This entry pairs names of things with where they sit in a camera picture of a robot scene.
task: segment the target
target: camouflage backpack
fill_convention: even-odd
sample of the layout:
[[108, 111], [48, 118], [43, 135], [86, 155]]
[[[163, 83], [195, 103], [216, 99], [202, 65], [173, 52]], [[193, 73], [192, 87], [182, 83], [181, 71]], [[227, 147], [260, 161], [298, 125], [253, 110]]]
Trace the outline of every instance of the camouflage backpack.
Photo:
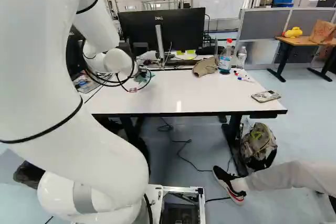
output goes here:
[[240, 154], [248, 167], [262, 170], [271, 166], [277, 148], [275, 136], [270, 128], [263, 123], [255, 123], [240, 143]]

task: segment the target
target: plastic bottle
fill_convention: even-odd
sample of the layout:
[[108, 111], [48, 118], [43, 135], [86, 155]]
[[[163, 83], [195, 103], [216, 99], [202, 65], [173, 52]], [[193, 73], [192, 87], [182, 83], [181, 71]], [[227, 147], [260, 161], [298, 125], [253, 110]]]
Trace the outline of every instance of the plastic bottle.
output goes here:
[[229, 74], [231, 69], [232, 39], [226, 40], [226, 53], [219, 56], [218, 68], [220, 73]]
[[246, 47], [242, 46], [237, 56], [237, 68], [244, 69], [246, 57], [247, 57]]

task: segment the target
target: white pants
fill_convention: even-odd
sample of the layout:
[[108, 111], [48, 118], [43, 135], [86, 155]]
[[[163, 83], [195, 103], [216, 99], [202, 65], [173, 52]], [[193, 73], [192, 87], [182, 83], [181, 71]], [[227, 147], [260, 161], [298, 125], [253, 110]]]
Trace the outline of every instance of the white pants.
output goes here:
[[276, 190], [307, 187], [336, 195], [336, 165], [292, 161], [231, 181], [234, 190]]

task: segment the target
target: nike shoe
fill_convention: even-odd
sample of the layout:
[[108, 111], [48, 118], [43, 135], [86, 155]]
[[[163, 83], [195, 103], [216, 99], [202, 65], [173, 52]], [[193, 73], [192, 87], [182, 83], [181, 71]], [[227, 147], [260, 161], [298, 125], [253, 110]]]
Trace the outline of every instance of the nike shoe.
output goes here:
[[235, 178], [239, 177], [227, 173], [226, 171], [224, 171], [223, 169], [221, 169], [219, 166], [216, 165], [213, 168], [213, 174], [215, 175], [215, 178], [220, 183], [220, 185], [224, 187], [227, 194], [234, 201], [234, 203], [240, 206], [243, 205], [246, 192], [234, 191], [230, 182], [231, 180], [234, 180]]

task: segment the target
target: desk leg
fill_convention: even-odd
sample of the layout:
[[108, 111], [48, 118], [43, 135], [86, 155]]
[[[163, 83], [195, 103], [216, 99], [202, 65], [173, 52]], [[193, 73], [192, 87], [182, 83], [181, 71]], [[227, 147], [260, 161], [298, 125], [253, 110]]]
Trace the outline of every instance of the desk leg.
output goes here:
[[294, 49], [294, 46], [292, 46], [290, 44], [287, 44], [287, 43], [283, 43], [283, 42], [282, 42], [282, 44], [286, 46], [286, 50], [285, 50], [285, 53], [282, 56], [278, 71], [275, 72], [274, 70], [272, 70], [270, 68], [268, 68], [267, 71], [270, 72], [271, 74], [273, 74], [276, 78], [278, 78], [279, 81], [286, 82], [286, 80], [281, 76], [281, 74], [282, 74], [282, 71], [284, 70], [284, 67], [287, 63], [287, 60], [288, 60], [290, 54], [292, 53], [292, 51]]
[[328, 76], [326, 76], [326, 73], [328, 72], [328, 70], [331, 67], [331, 65], [333, 64], [333, 62], [335, 61], [335, 57], [336, 57], [336, 47], [333, 47], [328, 59], [325, 61], [325, 64], [324, 64], [321, 72], [319, 72], [315, 69], [312, 69], [312, 68], [307, 68], [307, 69], [310, 72], [318, 75], [319, 77], [322, 77], [324, 80], [331, 82], [332, 80]]
[[150, 153], [149, 153], [149, 150], [147, 148], [145, 141], [141, 137], [139, 137], [141, 126], [142, 126], [142, 123], [144, 122], [144, 119], [145, 119], [144, 117], [138, 118], [135, 125], [133, 125], [131, 118], [122, 117], [120, 118], [120, 121], [126, 132], [128, 142], [132, 144], [133, 146], [135, 146], [146, 158], [149, 173], [151, 173]]
[[247, 176], [247, 168], [240, 156], [240, 142], [239, 140], [236, 140], [236, 137], [240, 132], [239, 127], [241, 120], [241, 115], [232, 115], [229, 124], [222, 124], [222, 130], [235, 162], [238, 175]]

